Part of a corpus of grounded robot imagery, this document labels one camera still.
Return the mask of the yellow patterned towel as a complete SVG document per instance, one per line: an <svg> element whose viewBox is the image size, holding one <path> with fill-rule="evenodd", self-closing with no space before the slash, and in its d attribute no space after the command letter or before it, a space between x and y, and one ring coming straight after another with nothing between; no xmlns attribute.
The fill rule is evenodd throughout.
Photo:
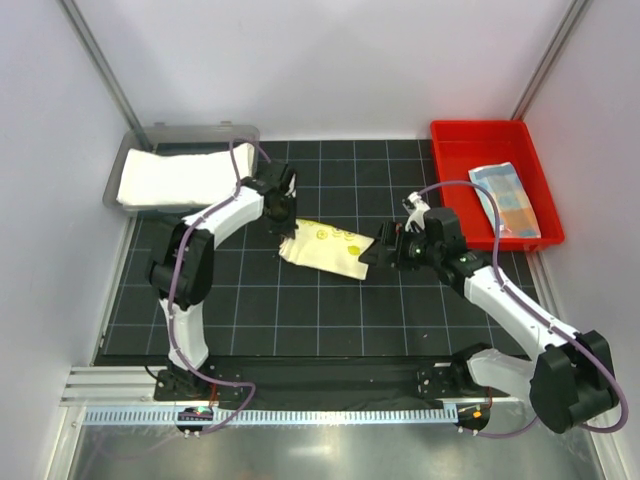
<svg viewBox="0 0 640 480"><path fill-rule="evenodd" d="M297 266L365 280L368 265L359 257L374 239L313 220L297 219L294 238L285 238L280 257Z"/></svg>

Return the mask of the white pink towel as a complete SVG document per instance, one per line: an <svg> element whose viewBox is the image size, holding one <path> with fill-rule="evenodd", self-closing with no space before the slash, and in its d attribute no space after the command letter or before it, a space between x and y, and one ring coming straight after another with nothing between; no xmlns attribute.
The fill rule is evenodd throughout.
<svg viewBox="0 0 640 480"><path fill-rule="evenodd" d="M124 206L217 204L253 173L255 149L242 143L210 154L160 156L131 149L126 157L117 200Z"/></svg>

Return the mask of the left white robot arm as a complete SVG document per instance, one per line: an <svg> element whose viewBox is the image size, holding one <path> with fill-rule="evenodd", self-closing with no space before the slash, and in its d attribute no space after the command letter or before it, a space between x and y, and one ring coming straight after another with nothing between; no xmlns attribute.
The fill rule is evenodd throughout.
<svg viewBox="0 0 640 480"><path fill-rule="evenodd" d="M273 161L236 183L229 198L183 218L158 223L146 278L159 297L169 335L169 360L182 369L177 389L190 400L208 395L212 377L200 367L209 357L203 308L214 277L215 251L236 231L260 218L268 231L296 237L297 171Z"/></svg>

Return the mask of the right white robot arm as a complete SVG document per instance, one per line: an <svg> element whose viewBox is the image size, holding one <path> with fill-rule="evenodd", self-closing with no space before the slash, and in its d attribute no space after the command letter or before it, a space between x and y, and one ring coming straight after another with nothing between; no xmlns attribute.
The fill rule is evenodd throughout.
<svg viewBox="0 0 640 480"><path fill-rule="evenodd" d="M628 415L608 342L581 333L531 300L488 257L470 249L450 208L414 211L385 222L359 257L375 267L429 267L460 297L483 310L519 344L525 359L494 349L468 352L450 372L452 388L473 396L491 386L527 402L547 428L564 433L615 407Z"/></svg>

